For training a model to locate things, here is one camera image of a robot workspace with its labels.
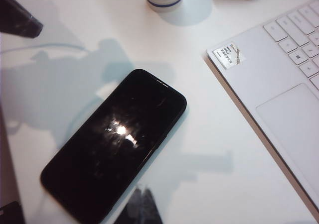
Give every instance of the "smartphone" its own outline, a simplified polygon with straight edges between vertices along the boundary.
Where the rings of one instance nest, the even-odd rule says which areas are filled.
[[[186,108],[185,97],[132,71],[41,173],[43,186],[81,223],[99,223]]]

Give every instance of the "white table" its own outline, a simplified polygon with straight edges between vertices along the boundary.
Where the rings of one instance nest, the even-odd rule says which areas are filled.
[[[1,102],[27,223],[76,221],[42,188],[43,167],[132,69],[167,82],[188,107],[106,217],[149,187],[166,224],[316,223],[226,94],[207,48],[308,0],[18,0],[44,23],[1,37]]]

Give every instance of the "cracked phone screen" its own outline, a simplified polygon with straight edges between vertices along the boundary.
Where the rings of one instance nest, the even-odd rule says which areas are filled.
[[[46,166],[42,183],[81,222],[101,220],[185,106],[180,93],[134,70]]]

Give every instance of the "white laptop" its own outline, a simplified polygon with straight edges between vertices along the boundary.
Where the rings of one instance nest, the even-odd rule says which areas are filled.
[[[207,50],[319,208],[319,0]]]

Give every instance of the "keyboard key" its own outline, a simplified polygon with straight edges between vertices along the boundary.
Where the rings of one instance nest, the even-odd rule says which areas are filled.
[[[317,75],[317,76],[311,78],[310,80],[316,86],[316,88],[319,90],[319,76]]]
[[[309,36],[309,39],[316,45],[319,46],[319,32],[314,32]]]
[[[319,72],[318,67],[312,61],[302,64],[299,68],[307,77],[313,76],[315,73]]]
[[[317,66],[319,66],[319,56],[313,58],[313,62],[314,62]]]
[[[309,6],[317,13],[319,14],[319,1],[314,1],[309,4]]]
[[[277,19],[277,22],[299,46],[309,42],[308,38],[286,16]]]
[[[264,28],[275,41],[280,41],[287,37],[285,31],[274,21],[272,23],[264,25]]]
[[[303,51],[310,57],[314,57],[319,54],[318,48],[316,48],[312,43],[303,47]]]
[[[305,34],[309,35],[314,32],[314,27],[297,11],[288,14],[293,23]]]
[[[290,38],[279,42],[279,45],[286,53],[289,53],[298,48],[298,46]]]
[[[319,16],[308,6],[299,9],[299,12],[312,24],[312,26],[319,26]]]
[[[289,54],[289,57],[295,62],[296,65],[299,65],[308,60],[305,53],[301,50],[294,51],[293,53]]]

